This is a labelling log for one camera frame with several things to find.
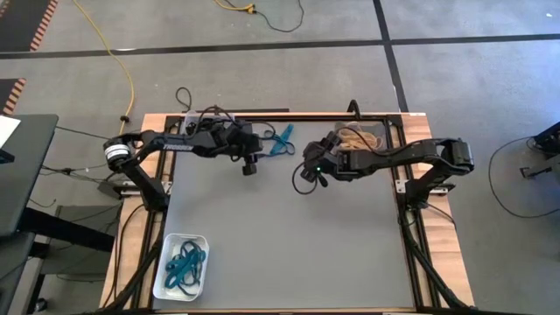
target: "gray table surface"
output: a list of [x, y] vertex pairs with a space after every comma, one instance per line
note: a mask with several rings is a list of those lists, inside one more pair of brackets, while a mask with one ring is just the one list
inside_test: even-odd
[[178, 154], [164, 234], [207, 238], [206, 281], [195, 301], [155, 299], [155, 308], [413, 306], [389, 172], [298, 195], [291, 174], [302, 150], [334, 123], [294, 125], [296, 155], [262, 159], [250, 177], [229, 157]]

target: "transparent plastic container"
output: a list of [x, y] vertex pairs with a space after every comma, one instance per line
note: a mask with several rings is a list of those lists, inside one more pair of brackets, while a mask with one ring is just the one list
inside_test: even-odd
[[[206, 259], [202, 263], [202, 273], [200, 275], [200, 284], [195, 284], [192, 287], [186, 288], [186, 291], [194, 294], [194, 296], [189, 297], [183, 291], [177, 287], [173, 289], [165, 288], [165, 279], [167, 278], [167, 271], [165, 271], [165, 265], [179, 253], [181, 245], [186, 241], [193, 241], [200, 246], [200, 249], [206, 252]], [[191, 235], [191, 234], [168, 234], [164, 240], [164, 247], [161, 251], [161, 256], [159, 257], [159, 264], [157, 266], [156, 281], [154, 282], [153, 294], [154, 297], [166, 300], [174, 301], [185, 301], [191, 302], [195, 300], [200, 293], [202, 293], [202, 288], [204, 286], [204, 278], [207, 273], [207, 262], [210, 247], [208, 246], [207, 239], [202, 235]]]

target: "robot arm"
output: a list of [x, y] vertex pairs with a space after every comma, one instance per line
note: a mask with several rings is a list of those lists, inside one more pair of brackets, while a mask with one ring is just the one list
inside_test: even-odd
[[323, 174], [341, 181], [352, 181], [383, 168], [431, 164], [433, 167], [421, 178], [406, 183], [407, 201], [418, 203], [426, 201], [430, 191], [450, 176], [466, 175], [474, 169], [469, 145], [460, 139], [425, 139], [390, 150], [337, 150], [342, 142], [337, 133], [331, 131], [321, 141], [307, 144], [300, 173], [303, 179], [309, 182], [318, 180], [327, 187]]
[[243, 175], [256, 173], [256, 153], [263, 149], [261, 138], [253, 133], [252, 125], [243, 121], [220, 118], [199, 119], [187, 133], [175, 135], [152, 130], [116, 136], [104, 145], [108, 167], [124, 173], [140, 189], [149, 211], [165, 211], [169, 197], [159, 180], [151, 178], [140, 164], [155, 151], [191, 152], [203, 158], [226, 155], [237, 161], [243, 158]]

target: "tan rope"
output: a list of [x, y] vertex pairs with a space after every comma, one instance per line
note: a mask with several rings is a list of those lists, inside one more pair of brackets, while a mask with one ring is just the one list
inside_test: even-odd
[[[383, 138], [363, 131], [359, 122], [349, 122], [346, 126], [358, 131], [360, 135], [366, 139], [367, 144], [374, 150], [378, 150], [383, 146]], [[339, 131], [339, 136], [342, 139], [342, 143], [340, 144], [342, 150], [369, 150], [360, 137], [351, 130], [342, 129]]]

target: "black desk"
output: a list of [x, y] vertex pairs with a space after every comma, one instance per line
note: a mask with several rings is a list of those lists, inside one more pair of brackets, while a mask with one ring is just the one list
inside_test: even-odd
[[47, 254], [45, 244], [33, 243], [35, 235], [106, 252], [111, 251], [114, 240], [111, 235], [27, 206], [59, 118], [56, 115], [14, 118], [21, 123], [2, 149], [15, 160], [0, 164], [0, 314], [10, 308], [27, 257]]
[[19, 115], [14, 118], [21, 123], [3, 150], [15, 160], [0, 164], [0, 237], [33, 232], [110, 252], [112, 236], [27, 206], [59, 118], [56, 115]]

